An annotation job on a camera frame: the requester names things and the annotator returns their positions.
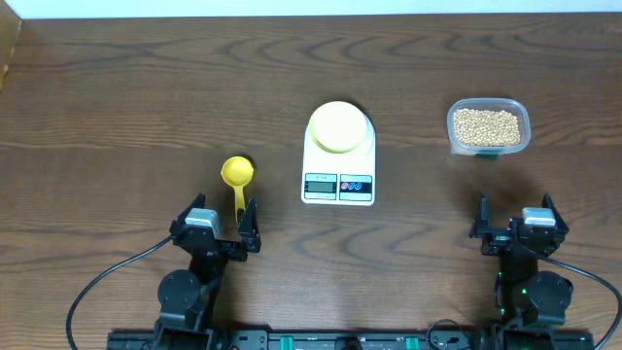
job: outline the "yellow spoon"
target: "yellow spoon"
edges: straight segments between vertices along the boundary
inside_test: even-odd
[[[246,211],[244,200],[244,187],[253,179],[255,169],[248,159],[244,157],[231,157],[223,164],[221,175],[226,184],[233,187],[235,192],[235,218],[240,224]]]

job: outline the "digital kitchen scale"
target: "digital kitchen scale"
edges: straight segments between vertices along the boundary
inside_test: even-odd
[[[376,198],[376,133],[347,102],[330,102],[304,133],[300,198],[310,204],[371,205]]]

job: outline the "black cable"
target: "black cable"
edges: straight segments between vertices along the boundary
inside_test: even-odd
[[[572,266],[570,264],[567,264],[565,262],[558,262],[554,259],[545,257],[541,254],[538,254],[536,252],[534,252],[533,250],[529,249],[525,244],[523,244],[523,242],[520,241],[520,239],[518,239],[518,237],[514,237],[515,241],[517,241],[521,246],[523,246],[523,248],[525,248],[525,250],[527,250],[530,254],[532,254],[534,257],[542,260],[543,262],[546,263],[552,263],[556,266],[559,267],[563,267],[565,269],[568,269],[572,272],[576,272],[580,275],[583,275],[585,277],[589,277],[593,280],[595,280],[596,282],[602,284],[603,286],[609,288],[609,290],[615,295],[615,298],[618,301],[618,310],[617,313],[615,314],[615,318],[613,319],[613,323],[611,324],[611,327],[609,327],[609,330],[605,333],[605,335],[603,335],[603,338],[601,339],[601,341],[599,341],[596,346],[594,347],[593,350],[599,350],[603,347],[603,345],[605,345],[606,342],[609,341],[609,339],[611,338],[611,336],[613,335],[613,333],[615,332],[615,330],[618,328],[618,325],[620,324],[620,318],[622,318],[622,296],[620,296],[620,292],[618,292],[617,289],[615,289],[615,287],[613,287],[613,285],[611,285],[609,282],[605,281],[603,278],[595,275],[592,272],[588,272],[584,269],[580,269],[578,267]]]
[[[436,327],[438,324],[441,323],[445,323],[445,322],[449,322],[449,323],[453,323],[454,325],[456,325],[458,327],[458,329],[460,330],[460,332],[463,333],[463,335],[465,336],[465,338],[468,340],[468,345],[462,349],[458,349],[458,350],[467,350],[471,347],[471,343],[472,340],[470,338],[470,336],[467,335],[467,333],[465,332],[465,330],[463,330],[462,327],[460,327],[460,325],[458,324],[458,322],[452,320],[452,319],[442,319],[442,320],[438,320],[436,322],[434,322],[429,328],[428,331],[426,332],[426,342],[428,343],[428,346],[430,346],[431,349],[433,350],[440,350],[439,348],[437,348],[435,345],[432,344],[432,342],[430,341],[430,335],[432,333],[432,329],[434,327]]]
[[[76,342],[74,341],[74,336],[71,334],[71,320],[74,317],[74,312],[76,311],[76,307],[78,307],[78,304],[80,303],[80,300],[82,300],[82,298],[85,297],[86,293],[88,293],[88,291],[93,288],[97,282],[99,282],[102,278],[108,276],[111,272],[115,271],[116,269],[123,267],[129,263],[133,263],[141,258],[144,258],[146,256],[148,256],[149,254],[153,253],[154,251],[158,250],[159,248],[161,248],[164,244],[168,243],[169,240],[173,239],[173,236],[168,236],[166,237],[164,240],[162,240],[161,242],[157,243],[155,246],[153,246],[152,248],[149,248],[148,250],[144,251],[143,253],[136,255],[132,258],[127,259],[126,261],[123,262],[119,262],[116,265],[110,267],[109,269],[105,270],[104,272],[102,272],[99,276],[95,277],[94,280],[92,280],[78,295],[78,297],[76,297],[76,299],[74,300],[74,303],[71,305],[71,308],[69,308],[69,313],[67,314],[67,322],[65,324],[65,330],[67,331],[67,341],[69,341],[69,346],[71,347],[72,350],[78,350],[78,348],[76,347]]]

